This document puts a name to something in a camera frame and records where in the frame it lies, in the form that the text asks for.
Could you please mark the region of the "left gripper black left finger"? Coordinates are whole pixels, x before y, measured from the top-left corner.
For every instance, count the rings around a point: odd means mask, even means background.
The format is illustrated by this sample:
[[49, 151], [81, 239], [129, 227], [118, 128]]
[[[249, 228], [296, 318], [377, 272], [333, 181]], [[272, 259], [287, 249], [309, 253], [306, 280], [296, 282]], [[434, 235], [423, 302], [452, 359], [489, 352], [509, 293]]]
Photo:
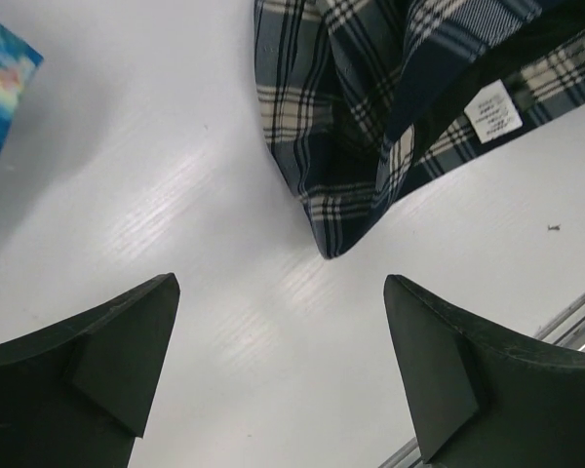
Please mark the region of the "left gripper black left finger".
[[125, 467], [179, 305], [173, 273], [0, 344], [0, 467]]

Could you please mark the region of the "navy plaid pleated skirt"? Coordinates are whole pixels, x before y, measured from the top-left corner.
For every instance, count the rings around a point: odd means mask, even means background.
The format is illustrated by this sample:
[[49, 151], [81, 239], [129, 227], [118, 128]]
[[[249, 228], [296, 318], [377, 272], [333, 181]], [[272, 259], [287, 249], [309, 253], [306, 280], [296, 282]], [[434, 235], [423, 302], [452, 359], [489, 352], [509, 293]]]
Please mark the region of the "navy plaid pleated skirt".
[[585, 1], [258, 1], [265, 142], [322, 256], [585, 104]]

